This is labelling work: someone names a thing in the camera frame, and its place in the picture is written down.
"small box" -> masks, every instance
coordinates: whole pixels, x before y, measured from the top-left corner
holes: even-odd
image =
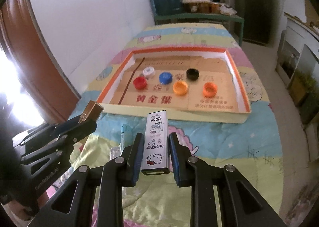
[[[170,172],[168,149],[168,120],[166,111],[147,115],[144,152],[141,172],[144,175],[159,175]]]

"plastic bag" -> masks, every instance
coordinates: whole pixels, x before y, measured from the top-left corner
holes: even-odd
[[[232,16],[232,15],[235,15],[237,13],[237,11],[235,9],[226,8],[225,5],[221,5],[220,11],[221,11],[221,14],[227,15],[227,16]]]

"blue stick package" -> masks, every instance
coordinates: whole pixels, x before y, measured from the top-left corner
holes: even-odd
[[[123,124],[121,128],[121,154],[125,147],[133,145],[132,127]]]

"bed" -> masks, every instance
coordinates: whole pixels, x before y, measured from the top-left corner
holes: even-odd
[[[223,167],[233,164],[278,213],[282,202],[283,158],[280,138],[267,93],[245,53],[229,32],[219,24],[179,23],[148,27],[118,53],[92,81],[70,118],[81,114],[101,90],[123,59],[132,50],[160,46],[214,46],[227,48],[234,59],[251,102],[252,112],[244,124],[169,120],[169,132],[176,132],[182,145],[208,164]],[[118,146],[121,126],[132,127],[133,134],[144,133],[146,117],[103,113],[96,131],[85,144],[77,143],[71,155],[72,167],[56,185],[82,164],[97,167],[110,159],[111,147]],[[124,226],[189,226],[190,188],[178,188],[173,174],[140,174],[134,188],[123,196]],[[96,205],[93,226],[96,225]]]

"red bottle cap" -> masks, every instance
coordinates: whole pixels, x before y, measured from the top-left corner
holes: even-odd
[[[147,81],[144,77],[137,77],[135,80],[133,80],[133,85],[137,90],[142,90],[146,88]]]

